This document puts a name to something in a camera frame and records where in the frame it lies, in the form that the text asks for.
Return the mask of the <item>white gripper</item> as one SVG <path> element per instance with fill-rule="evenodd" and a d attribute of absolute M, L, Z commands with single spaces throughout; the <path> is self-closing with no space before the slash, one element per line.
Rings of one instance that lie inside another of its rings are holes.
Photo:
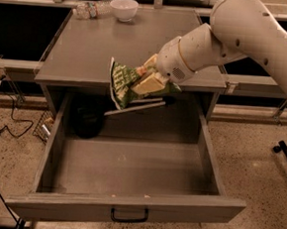
<path fill-rule="evenodd" d="M 162 90 L 168 78 L 171 82 L 180 83 L 195 75 L 181 56 L 180 43 L 180 37 L 174 38 L 163 46 L 158 54 L 154 54 L 136 69 L 139 76 L 147 77 L 137 81 L 131 87 L 132 92 L 146 95 Z"/>

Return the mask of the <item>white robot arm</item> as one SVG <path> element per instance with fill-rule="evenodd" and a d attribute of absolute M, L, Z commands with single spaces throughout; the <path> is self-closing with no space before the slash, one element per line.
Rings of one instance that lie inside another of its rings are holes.
<path fill-rule="evenodd" d="M 287 95 L 287 32 L 260 0 L 218 0 L 210 22 L 176 37 L 152 56 L 138 72 L 136 94 L 162 91 L 213 65 L 249 57 Z"/>

